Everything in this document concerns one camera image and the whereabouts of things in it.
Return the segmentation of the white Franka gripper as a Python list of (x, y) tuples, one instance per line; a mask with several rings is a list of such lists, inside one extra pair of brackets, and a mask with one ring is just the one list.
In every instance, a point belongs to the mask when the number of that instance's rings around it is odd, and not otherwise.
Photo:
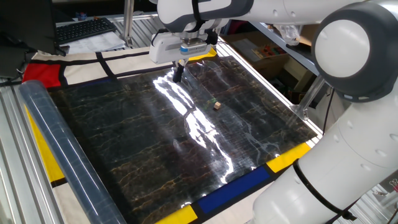
[(184, 39), (171, 32), (157, 33), (152, 36), (149, 57), (156, 64), (173, 62), (173, 82), (181, 82), (186, 60), (207, 54), (212, 44), (206, 42), (207, 34), (192, 39)]

